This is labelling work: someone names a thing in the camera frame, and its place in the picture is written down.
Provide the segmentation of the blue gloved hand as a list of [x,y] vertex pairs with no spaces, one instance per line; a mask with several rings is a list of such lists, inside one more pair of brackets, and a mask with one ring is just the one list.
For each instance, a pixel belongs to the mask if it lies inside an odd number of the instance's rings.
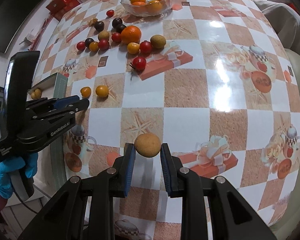
[[0,162],[0,196],[8,199],[13,194],[10,173],[26,167],[26,177],[33,178],[37,173],[37,161],[38,153],[33,153],[26,161],[22,157],[17,157]]

